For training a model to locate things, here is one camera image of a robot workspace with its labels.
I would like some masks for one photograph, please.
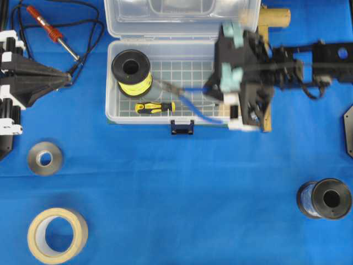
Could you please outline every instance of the plastic box lid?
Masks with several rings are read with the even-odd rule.
[[[255,31],[261,0],[104,0],[108,32],[115,38],[208,37],[220,23]]]

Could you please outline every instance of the red soldering iron handle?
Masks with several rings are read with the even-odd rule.
[[[45,19],[41,16],[37,9],[33,6],[27,7],[27,12],[48,32],[49,38],[57,43],[57,40],[63,38],[63,35],[58,29],[53,28]]]

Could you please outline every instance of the yellow and black screwdriver handle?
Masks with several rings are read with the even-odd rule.
[[[137,114],[155,114],[160,112],[175,111],[175,102],[161,103],[161,102],[145,102],[137,103],[135,111]]]

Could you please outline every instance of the light green clamp pad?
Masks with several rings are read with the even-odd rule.
[[[224,36],[227,38],[233,38],[236,48],[244,46],[244,29],[238,23],[224,22],[222,26]]]
[[[240,84],[243,79],[244,71],[241,67],[232,71],[229,63],[222,63],[222,78],[220,89],[223,93],[240,91]]]

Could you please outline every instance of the screwdriver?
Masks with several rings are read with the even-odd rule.
[[[55,42],[55,43],[60,43],[61,46],[64,47],[65,50],[67,50],[71,56],[75,59],[75,61],[79,60],[79,56],[64,42],[63,40],[63,35],[62,33],[52,27],[42,16],[41,14],[38,12],[37,9],[35,9],[35,7],[33,6],[28,6],[27,7],[27,12],[38,22],[38,24],[40,26],[42,26],[42,28],[44,28],[46,30],[46,32],[48,32],[49,34],[49,38]]]
[[[169,110],[170,112],[174,112],[175,102],[170,102],[170,103],[145,102],[145,103],[137,103],[135,105],[135,111],[137,114],[154,114],[154,113],[166,112],[167,110]]]

